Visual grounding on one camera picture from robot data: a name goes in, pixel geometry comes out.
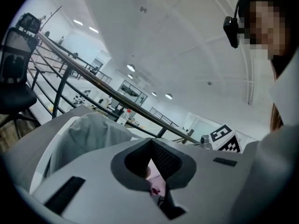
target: floor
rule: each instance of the floor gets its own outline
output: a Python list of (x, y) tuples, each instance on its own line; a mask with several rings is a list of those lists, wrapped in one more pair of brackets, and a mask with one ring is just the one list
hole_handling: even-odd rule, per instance
[[(29, 112), (22, 112), (24, 116), (32, 117)], [(6, 115), (0, 114), (0, 123), (6, 117)], [(32, 130), (36, 129), (39, 125), (34, 122), (17, 120), (21, 137), (25, 136)], [(8, 124), (0, 128), (0, 154), (7, 151), (18, 141), (18, 136), (15, 131), (14, 122), (10, 121)]]

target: black slot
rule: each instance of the black slot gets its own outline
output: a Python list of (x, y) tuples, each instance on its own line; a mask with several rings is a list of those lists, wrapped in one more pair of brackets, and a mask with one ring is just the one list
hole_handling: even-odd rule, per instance
[(218, 157), (215, 158), (213, 161), (221, 163), (221, 164), (224, 164), (224, 165), (228, 165), (228, 166), (231, 166), (231, 167), (234, 167), (237, 164), (237, 161), (229, 160), (229, 159), (223, 159), (223, 158), (218, 158)]
[(72, 198), (78, 192), (85, 179), (71, 177), (45, 204), (45, 206), (60, 215)]
[(165, 198), (160, 203), (161, 203), (160, 205), (159, 203), (157, 203), (157, 205), (170, 220), (175, 219), (186, 213), (186, 211), (181, 207), (175, 206), (175, 204), (173, 203), (172, 196), (170, 194), (170, 190), (167, 186), (166, 186)]

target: office chair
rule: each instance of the office chair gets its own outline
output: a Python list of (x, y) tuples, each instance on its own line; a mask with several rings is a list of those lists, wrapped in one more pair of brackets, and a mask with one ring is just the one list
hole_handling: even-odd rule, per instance
[(40, 21), (31, 14), (25, 14), (18, 25), (24, 30), (17, 28), (8, 30), (0, 63), (0, 114), (8, 114), (0, 123), (0, 128), (13, 121), (20, 139), (17, 119), (37, 122), (36, 119), (25, 117), (19, 112), (25, 111), (37, 102), (35, 93), (26, 85), (27, 67), (36, 48), (37, 39), (27, 32), (37, 33)]

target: gray cloth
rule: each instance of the gray cloth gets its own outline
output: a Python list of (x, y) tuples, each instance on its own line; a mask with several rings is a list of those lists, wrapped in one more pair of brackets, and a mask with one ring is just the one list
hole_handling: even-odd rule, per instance
[(132, 136), (127, 128), (99, 113), (83, 115), (61, 135), (52, 153), (47, 176), (87, 152), (130, 141)]

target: black camera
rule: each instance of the black camera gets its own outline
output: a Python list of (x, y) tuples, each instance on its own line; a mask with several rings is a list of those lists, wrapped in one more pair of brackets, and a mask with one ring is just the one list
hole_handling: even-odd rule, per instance
[(233, 48), (237, 48), (240, 42), (238, 19), (226, 17), (223, 23), (223, 29), (228, 36), (229, 42)]

